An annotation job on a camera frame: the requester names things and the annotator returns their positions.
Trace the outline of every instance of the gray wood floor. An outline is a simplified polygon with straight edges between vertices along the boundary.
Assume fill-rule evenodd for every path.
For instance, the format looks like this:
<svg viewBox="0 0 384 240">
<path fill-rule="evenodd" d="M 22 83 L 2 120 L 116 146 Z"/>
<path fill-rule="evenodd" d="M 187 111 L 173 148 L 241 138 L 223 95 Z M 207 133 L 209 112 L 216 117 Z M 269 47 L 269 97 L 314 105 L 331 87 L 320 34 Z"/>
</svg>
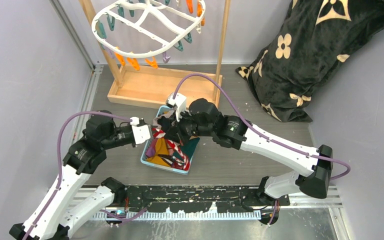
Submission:
<svg viewBox="0 0 384 240">
<path fill-rule="evenodd" d="M 215 65 L 170 65 L 172 69 L 215 73 Z M 260 128 L 298 144 L 312 146 L 308 124 L 282 123 L 265 113 L 252 97 L 244 80 L 235 73 L 239 65 L 223 65 L 222 87 L 239 107 L 245 118 Z M 157 109 L 111 103 L 107 99 L 114 78 L 108 67 L 100 76 L 93 102 L 93 110 L 108 110 L 124 117 L 144 118 L 147 123 L 155 117 Z M 224 115 L 235 112 L 224 96 L 220 96 L 219 110 Z M 262 177 L 277 176 L 290 168 L 267 157 L 252 152 L 222 148 L 210 138 L 202 138 L 189 171 L 180 175 L 148 167 L 140 162 L 143 145 L 137 148 L 124 146 L 107 151 L 107 159 L 91 176 L 88 185 L 98 185 L 107 177 L 113 177 L 129 185 L 257 185 Z"/>
</svg>

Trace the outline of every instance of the laundry basket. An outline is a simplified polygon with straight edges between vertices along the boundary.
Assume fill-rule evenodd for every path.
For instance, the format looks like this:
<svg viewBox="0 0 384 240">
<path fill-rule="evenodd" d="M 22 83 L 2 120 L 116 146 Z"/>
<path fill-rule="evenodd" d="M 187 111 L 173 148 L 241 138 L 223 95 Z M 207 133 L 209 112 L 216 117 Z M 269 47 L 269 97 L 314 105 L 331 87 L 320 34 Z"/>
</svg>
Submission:
<svg viewBox="0 0 384 240">
<path fill-rule="evenodd" d="M 163 114 L 165 111 L 169 111 L 170 109 L 171 108 L 169 108 L 168 106 L 162 105 L 161 107 L 159 107 L 158 113 L 156 114 L 156 117 L 158 117 L 159 115 Z M 191 167 L 189 167 L 189 169 L 187 171 L 185 171 L 185 170 L 176 169 L 176 168 L 172 168 L 172 167 L 168 167 L 168 166 L 162 166 L 162 165 L 155 164 L 155 163 L 147 161 L 148 157 L 146 155 L 146 152 L 147 152 L 148 148 L 150 147 L 151 142 L 152 142 L 152 139 L 149 139 L 149 140 L 147 140 L 145 142 L 145 147 L 143 148 L 142 155 L 140 156 L 140 161 L 143 164 L 145 164 L 145 165 L 147 165 L 149 167 L 153 167 L 153 168 L 157 168 L 157 169 L 162 169 L 162 170 L 166 170 L 166 171 L 177 173 L 177 174 L 188 175 L 189 171 L 191 170 Z M 189 157 L 190 165 L 192 166 L 193 155 L 192 156 L 188 156 L 188 157 Z"/>
</svg>

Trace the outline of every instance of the wooden tray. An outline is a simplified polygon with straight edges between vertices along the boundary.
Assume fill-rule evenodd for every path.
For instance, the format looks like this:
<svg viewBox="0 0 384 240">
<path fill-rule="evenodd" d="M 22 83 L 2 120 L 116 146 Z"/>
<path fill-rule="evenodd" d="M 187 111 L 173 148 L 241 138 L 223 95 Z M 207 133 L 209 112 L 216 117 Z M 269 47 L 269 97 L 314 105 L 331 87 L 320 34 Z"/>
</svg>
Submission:
<svg viewBox="0 0 384 240">
<path fill-rule="evenodd" d="M 139 107 L 158 109 L 166 104 L 169 95 L 186 75 L 193 71 L 175 70 L 168 68 L 155 69 L 151 66 L 140 66 L 136 71 L 132 66 L 120 68 L 121 81 L 114 80 L 108 93 L 112 103 L 127 104 Z M 200 72 L 214 79 L 215 74 Z M 217 83 L 222 85 L 223 76 Z M 220 90 L 207 79 L 200 76 L 188 78 L 180 87 L 179 93 L 187 97 L 187 106 L 194 100 L 205 98 L 219 107 Z"/>
</svg>

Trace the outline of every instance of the black cloth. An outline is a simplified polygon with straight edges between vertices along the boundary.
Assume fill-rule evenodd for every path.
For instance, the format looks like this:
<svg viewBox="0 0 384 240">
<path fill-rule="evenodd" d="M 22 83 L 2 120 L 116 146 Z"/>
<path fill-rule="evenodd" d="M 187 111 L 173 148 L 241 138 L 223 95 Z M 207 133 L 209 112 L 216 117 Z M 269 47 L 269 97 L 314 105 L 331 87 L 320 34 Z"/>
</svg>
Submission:
<svg viewBox="0 0 384 240">
<path fill-rule="evenodd" d="M 292 0 L 276 38 L 236 72 L 275 119 L 311 122 L 313 93 L 383 29 L 384 0 Z"/>
</svg>

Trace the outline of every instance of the white wall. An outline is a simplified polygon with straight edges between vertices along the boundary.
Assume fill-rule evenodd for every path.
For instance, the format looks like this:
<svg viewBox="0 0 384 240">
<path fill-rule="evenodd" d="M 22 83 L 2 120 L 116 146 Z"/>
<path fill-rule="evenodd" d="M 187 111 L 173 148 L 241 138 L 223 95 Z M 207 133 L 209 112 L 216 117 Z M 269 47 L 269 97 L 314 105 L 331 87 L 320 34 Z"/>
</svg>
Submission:
<svg viewBox="0 0 384 240">
<path fill-rule="evenodd" d="M 49 1 L 0 1 L 0 240 L 57 176 L 58 131 L 80 109 L 90 74 Z"/>
<path fill-rule="evenodd" d="M 384 240 L 384 30 L 313 96 L 308 113 L 316 145 L 352 167 L 334 183 L 355 239 Z"/>
<path fill-rule="evenodd" d="M 188 13 L 185 0 L 182 1 L 181 10 Z M 112 4 L 115 0 L 92 0 L 96 12 Z M 194 2 L 194 16 L 196 15 L 196 0 Z M 251 63 L 255 60 L 262 48 L 267 46 L 276 37 L 284 21 L 291 0 L 231 0 L 229 21 L 224 46 L 223 63 Z M 171 56 L 170 64 L 193 64 L 217 62 L 219 54 L 220 36 L 222 31 L 222 20 L 225 0 L 206 0 L 205 26 L 202 33 L 193 30 L 192 44 L 183 41 L 184 51 L 175 48 L 170 49 L 167 54 Z M 91 27 L 83 13 L 78 0 L 61 0 L 65 11 L 70 17 L 79 37 L 85 44 L 92 60 L 106 63 L 104 55 L 94 38 Z M 176 0 L 171 0 L 170 7 L 176 7 Z M 136 21 L 140 16 L 139 11 L 132 18 L 128 10 L 124 10 L 124 16 L 129 20 Z M 181 27 L 187 27 L 187 21 L 173 15 L 167 15 L 174 23 Z M 143 27 L 155 33 L 163 39 L 173 39 L 173 33 L 168 31 L 161 23 L 155 23 L 156 18 L 151 16 L 143 23 Z M 149 50 L 159 49 L 161 46 L 143 34 L 139 34 L 131 27 L 119 22 L 115 23 L 115 30 L 108 29 L 107 19 L 101 19 L 108 41 L 119 46 L 124 51 L 146 53 Z M 162 56 L 155 57 L 162 63 Z"/>
</svg>

